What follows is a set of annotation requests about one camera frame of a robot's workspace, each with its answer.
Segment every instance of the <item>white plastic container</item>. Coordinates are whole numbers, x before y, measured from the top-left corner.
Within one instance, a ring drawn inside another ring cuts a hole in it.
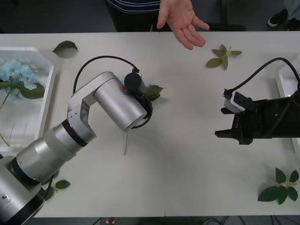
[[[53,83],[59,71],[54,53],[47,56],[36,48],[0,47],[0,67],[8,60],[18,60],[30,66],[45,88],[43,98],[5,102],[0,110],[0,132],[10,147],[0,139],[0,153],[17,153],[44,133]],[[0,95],[0,104],[4,98],[5,95]]]
[[[298,74],[300,73],[300,55],[291,62]],[[297,90],[297,80],[288,65],[285,65],[276,77],[281,97],[289,97]],[[296,156],[300,159],[300,138],[292,138]]]

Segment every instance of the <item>gray floor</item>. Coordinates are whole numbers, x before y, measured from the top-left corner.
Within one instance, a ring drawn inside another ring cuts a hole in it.
[[[283,0],[227,0],[229,24],[248,31],[270,28],[267,20],[282,9]],[[6,33],[115,32],[105,0],[0,0],[0,27]],[[193,0],[196,15],[220,23],[219,0]]]
[[[193,0],[196,15],[205,22],[219,23],[219,0]],[[248,31],[284,30],[270,28],[267,20],[282,9],[282,0],[228,0],[229,24],[244,25]],[[115,32],[104,0],[0,0],[0,28],[6,33]],[[277,217],[281,224],[300,224],[299,216]],[[116,225],[200,225],[205,218],[116,218]],[[270,216],[229,217],[226,225],[280,225]],[[30,225],[92,225],[97,218],[35,218]],[[105,224],[106,218],[100,220]],[[204,225],[216,222],[206,221]]]
[[[214,217],[218,222],[208,217],[164,217],[164,218],[115,218],[115,225],[297,225],[300,216],[244,216]],[[102,218],[97,225],[105,225],[108,218]],[[35,218],[29,225],[92,225],[97,218]]]

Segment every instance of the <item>black sneaker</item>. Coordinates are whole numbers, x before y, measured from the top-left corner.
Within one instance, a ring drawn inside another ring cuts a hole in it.
[[[300,20],[295,18],[291,19],[287,25],[289,31],[300,31]]]
[[[288,16],[287,10],[284,9],[280,13],[277,13],[276,15],[271,17],[268,20],[268,25],[270,27],[276,27],[278,24],[280,24],[280,23],[284,22],[285,20],[287,20],[287,16]]]

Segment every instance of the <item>human hand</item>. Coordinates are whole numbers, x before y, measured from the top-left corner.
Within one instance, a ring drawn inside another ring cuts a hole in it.
[[[177,40],[187,49],[193,45],[203,47],[205,39],[196,31],[194,26],[208,30],[208,24],[199,20],[193,11],[191,0],[161,0],[157,28],[168,23]]]

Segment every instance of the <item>white table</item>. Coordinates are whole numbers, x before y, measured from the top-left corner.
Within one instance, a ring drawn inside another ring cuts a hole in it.
[[[150,122],[124,136],[98,105],[89,122],[97,138],[60,171],[71,182],[47,202],[38,217],[159,217],[300,214],[300,200],[258,202],[260,190],[272,184],[275,167],[300,171],[289,139],[254,140],[240,146],[219,139],[233,116],[223,115],[224,88],[232,88],[275,57],[293,60],[300,53],[299,32],[205,32],[204,48],[188,51],[172,33],[102,33],[0,35],[0,46],[32,46],[52,50],[74,41],[79,53],[61,60],[47,127],[66,118],[68,99],[79,68],[98,55],[124,57],[139,67],[147,82],[166,87],[154,103]],[[220,44],[244,53],[229,67],[205,68]],[[253,100],[277,98],[276,62],[240,91]],[[130,66],[112,59],[89,65],[79,86],[103,71],[117,76]]]

